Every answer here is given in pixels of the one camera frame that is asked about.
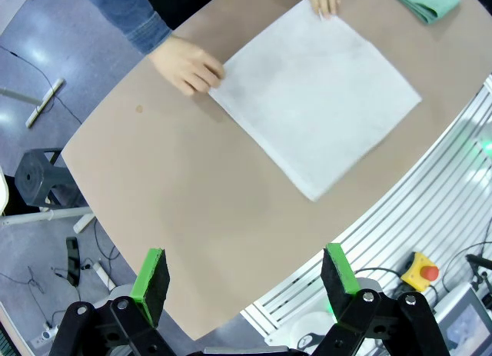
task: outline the white pipe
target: white pipe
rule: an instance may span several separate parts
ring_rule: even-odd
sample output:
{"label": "white pipe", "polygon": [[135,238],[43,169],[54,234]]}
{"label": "white pipe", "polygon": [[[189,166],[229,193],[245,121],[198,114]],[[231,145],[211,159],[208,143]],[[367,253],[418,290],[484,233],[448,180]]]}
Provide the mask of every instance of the white pipe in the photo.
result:
{"label": "white pipe", "polygon": [[105,286],[108,287],[109,291],[112,291],[113,288],[116,287],[115,283],[109,278],[108,273],[106,273],[106,270],[101,266],[101,264],[95,262],[92,265],[92,268],[98,274],[99,278],[102,280]]}
{"label": "white pipe", "polygon": [[47,212],[35,212],[33,214],[0,216],[0,226],[31,223],[33,221],[41,221],[41,220],[70,218],[72,216],[82,216],[91,213],[92,213],[91,208],[86,207],[86,208],[64,208],[62,210],[49,210]]}
{"label": "white pipe", "polygon": [[0,87],[0,95],[13,98],[15,100],[19,100],[22,102],[27,102],[28,104],[36,105],[36,106],[40,106],[43,103],[42,100],[38,100],[37,98],[23,95],[22,93],[16,91],[11,91],[10,89],[7,89],[5,87]]}
{"label": "white pipe", "polygon": [[80,233],[81,231],[83,231],[85,229],[85,227],[87,227],[90,222],[92,221],[92,219],[95,218],[95,215],[93,213],[91,214],[86,214],[84,216],[82,216],[74,225],[74,232],[76,234]]}
{"label": "white pipe", "polygon": [[39,114],[42,113],[43,109],[45,108],[45,106],[48,104],[49,100],[52,99],[52,97],[55,95],[55,93],[57,92],[57,90],[65,83],[65,80],[63,78],[58,78],[56,80],[56,82],[53,84],[53,88],[50,88],[48,90],[48,92],[46,92],[46,95],[45,97],[43,97],[43,102],[37,106],[34,111],[32,112],[31,116],[29,117],[29,119],[27,120],[27,122],[25,123],[25,126],[30,128],[36,118],[39,116]]}

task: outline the green cloth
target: green cloth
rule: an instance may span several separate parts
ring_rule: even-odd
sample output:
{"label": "green cloth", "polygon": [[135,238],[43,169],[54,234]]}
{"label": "green cloth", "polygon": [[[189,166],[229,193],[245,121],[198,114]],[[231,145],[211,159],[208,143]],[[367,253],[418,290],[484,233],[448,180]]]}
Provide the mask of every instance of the green cloth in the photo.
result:
{"label": "green cloth", "polygon": [[460,0],[400,0],[426,24],[437,22],[458,6]]}

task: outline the white napkin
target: white napkin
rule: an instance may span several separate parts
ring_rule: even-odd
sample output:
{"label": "white napkin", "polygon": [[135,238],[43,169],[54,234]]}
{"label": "white napkin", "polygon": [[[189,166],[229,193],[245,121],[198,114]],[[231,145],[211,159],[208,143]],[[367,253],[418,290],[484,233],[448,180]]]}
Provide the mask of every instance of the white napkin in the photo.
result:
{"label": "white napkin", "polygon": [[312,201],[421,101],[370,42],[337,17],[319,19],[308,0],[225,71],[211,97]]}

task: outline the denim sleeve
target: denim sleeve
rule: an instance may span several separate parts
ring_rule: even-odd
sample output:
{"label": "denim sleeve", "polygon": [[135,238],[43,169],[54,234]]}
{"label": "denim sleeve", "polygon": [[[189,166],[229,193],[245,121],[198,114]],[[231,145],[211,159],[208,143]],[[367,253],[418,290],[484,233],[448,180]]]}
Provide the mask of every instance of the denim sleeve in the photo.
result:
{"label": "denim sleeve", "polygon": [[90,0],[143,54],[152,52],[172,30],[148,0]]}

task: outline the blue floor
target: blue floor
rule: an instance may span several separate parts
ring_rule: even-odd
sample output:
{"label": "blue floor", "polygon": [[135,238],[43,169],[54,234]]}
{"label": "blue floor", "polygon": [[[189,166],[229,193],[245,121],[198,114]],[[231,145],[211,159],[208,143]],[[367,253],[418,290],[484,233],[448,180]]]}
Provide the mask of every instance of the blue floor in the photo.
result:
{"label": "blue floor", "polygon": [[[38,66],[50,82],[64,78],[66,84],[58,96],[82,121],[142,58],[87,0],[28,0],[0,36],[0,45]],[[0,50],[0,87],[40,98],[49,84],[33,67]],[[15,173],[26,150],[62,148],[79,126],[55,101],[51,111],[43,113],[27,129],[25,121],[32,110],[32,105],[0,97],[0,165],[7,175]],[[0,278],[0,301],[26,341],[41,334],[45,318],[51,320],[54,311],[77,301],[75,289],[52,270],[66,268],[65,238],[74,235],[75,222],[68,218],[0,228],[0,272],[27,281],[29,266],[44,291],[42,294],[33,289],[38,307],[28,286]],[[109,253],[112,242],[100,226],[98,234],[103,251]],[[78,236],[78,242],[81,258],[101,260],[108,271],[108,262],[95,245],[92,226]],[[120,257],[112,263],[111,278],[116,285],[132,283],[135,273]],[[108,293],[93,270],[81,273],[79,290],[83,301],[96,302]],[[61,319],[62,314],[57,314],[55,323]],[[205,345],[264,345],[261,336],[241,316],[196,343],[165,313],[159,329],[179,355]],[[34,351],[45,354],[48,350],[49,345]]]}

